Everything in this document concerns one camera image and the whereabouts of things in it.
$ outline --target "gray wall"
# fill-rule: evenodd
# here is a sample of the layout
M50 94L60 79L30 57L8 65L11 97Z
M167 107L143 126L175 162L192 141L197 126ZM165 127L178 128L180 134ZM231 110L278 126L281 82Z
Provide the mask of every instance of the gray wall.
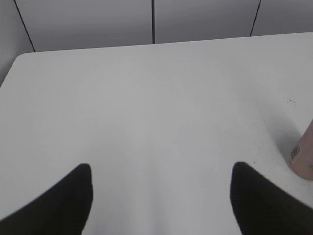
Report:
M262 0L253 36L313 31L313 0Z
M36 51L152 43L151 0L16 2Z
M259 0L155 0L156 43L250 35Z
M23 53L33 52L13 0L0 1L0 85L14 59Z

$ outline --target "barcode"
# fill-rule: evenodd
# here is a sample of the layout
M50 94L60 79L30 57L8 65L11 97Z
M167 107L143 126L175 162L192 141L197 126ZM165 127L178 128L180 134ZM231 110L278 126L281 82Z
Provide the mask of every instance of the barcode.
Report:
M295 158L300 154L301 148L300 145L298 144L293 151L291 152L291 161L293 162Z

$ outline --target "black object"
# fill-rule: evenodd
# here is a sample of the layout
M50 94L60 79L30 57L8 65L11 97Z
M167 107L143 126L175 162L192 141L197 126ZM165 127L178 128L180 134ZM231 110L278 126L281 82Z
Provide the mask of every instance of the black object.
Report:
M233 167L230 201L243 235L313 235L313 210L246 163Z
M92 199L91 168L80 164L37 199L0 221L0 235L80 235Z

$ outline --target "white table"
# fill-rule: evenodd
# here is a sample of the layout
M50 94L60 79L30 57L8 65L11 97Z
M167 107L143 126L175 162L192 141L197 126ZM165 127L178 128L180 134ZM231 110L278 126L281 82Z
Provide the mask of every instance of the white table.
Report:
M19 56L0 88L0 218L79 163L84 234L239 235L245 161L313 207L284 157L313 118L313 33Z

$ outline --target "white wall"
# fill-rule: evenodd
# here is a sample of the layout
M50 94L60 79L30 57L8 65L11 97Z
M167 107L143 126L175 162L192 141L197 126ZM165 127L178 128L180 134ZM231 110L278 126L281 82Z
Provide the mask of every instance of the white wall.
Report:
M0 85L14 59L34 52L13 0L0 1Z
M262 0L253 36L313 31L313 0Z

